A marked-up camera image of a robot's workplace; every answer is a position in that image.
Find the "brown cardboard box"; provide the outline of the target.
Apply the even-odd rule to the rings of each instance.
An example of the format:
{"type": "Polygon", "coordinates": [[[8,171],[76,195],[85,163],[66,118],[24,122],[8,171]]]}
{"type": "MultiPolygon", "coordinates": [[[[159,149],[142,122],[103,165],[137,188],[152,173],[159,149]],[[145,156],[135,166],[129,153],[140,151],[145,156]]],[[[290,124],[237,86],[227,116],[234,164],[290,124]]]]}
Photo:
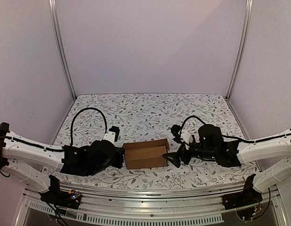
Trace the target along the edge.
{"type": "Polygon", "coordinates": [[[167,160],[162,157],[169,151],[167,139],[124,143],[122,147],[125,150],[124,158],[128,170],[168,166],[167,160]]]}

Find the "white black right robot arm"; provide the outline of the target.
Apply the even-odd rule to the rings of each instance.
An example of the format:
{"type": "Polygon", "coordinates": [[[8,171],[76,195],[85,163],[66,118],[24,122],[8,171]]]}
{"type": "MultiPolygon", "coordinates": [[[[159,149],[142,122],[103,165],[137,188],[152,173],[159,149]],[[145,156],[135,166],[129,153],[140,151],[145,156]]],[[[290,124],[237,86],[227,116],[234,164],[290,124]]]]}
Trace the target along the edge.
{"type": "Polygon", "coordinates": [[[238,194],[241,205],[248,205],[269,187],[291,177],[291,128],[286,131],[256,140],[228,137],[221,129],[205,124],[198,129],[199,141],[178,125],[171,128],[175,142],[180,144],[178,151],[165,153],[162,157],[179,168],[181,163],[189,164],[192,158],[213,161],[222,167],[239,167],[243,164],[281,157],[282,159],[267,170],[247,178],[244,190],[238,194]]]}

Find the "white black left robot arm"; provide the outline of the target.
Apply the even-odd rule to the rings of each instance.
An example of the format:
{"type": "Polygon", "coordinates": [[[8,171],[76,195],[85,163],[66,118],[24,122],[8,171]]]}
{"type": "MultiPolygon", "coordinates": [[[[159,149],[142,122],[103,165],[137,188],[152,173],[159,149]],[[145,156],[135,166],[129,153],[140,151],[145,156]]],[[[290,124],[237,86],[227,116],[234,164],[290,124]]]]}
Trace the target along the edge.
{"type": "Polygon", "coordinates": [[[46,193],[54,204],[61,204],[65,199],[63,191],[51,186],[56,179],[50,179],[30,164],[80,177],[93,176],[110,166],[120,169],[125,150],[114,145],[117,136],[112,127],[102,140],[90,145],[46,145],[10,131],[9,124],[3,122],[0,124],[0,171],[25,182],[38,193],[46,193]]]}

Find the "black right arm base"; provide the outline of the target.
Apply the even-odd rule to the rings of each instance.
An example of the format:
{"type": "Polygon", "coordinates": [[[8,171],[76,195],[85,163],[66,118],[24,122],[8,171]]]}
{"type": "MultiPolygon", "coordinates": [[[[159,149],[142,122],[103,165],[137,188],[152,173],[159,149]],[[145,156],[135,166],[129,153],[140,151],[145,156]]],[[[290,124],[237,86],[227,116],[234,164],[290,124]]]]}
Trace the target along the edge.
{"type": "Polygon", "coordinates": [[[240,191],[237,193],[226,194],[223,195],[221,199],[225,210],[252,205],[263,200],[261,193],[258,193],[255,190],[249,192],[240,191]]]}

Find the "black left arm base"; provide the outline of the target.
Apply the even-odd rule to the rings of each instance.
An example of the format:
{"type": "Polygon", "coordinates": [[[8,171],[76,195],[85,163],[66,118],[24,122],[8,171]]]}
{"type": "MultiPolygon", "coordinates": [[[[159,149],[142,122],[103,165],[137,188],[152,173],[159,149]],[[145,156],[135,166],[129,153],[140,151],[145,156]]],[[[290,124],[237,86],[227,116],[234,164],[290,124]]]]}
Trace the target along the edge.
{"type": "Polygon", "coordinates": [[[61,206],[78,210],[81,203],[82,193],[76,190],[58,192],[47,191],[40,193],[40,199],[54,206],[61,206]]]}

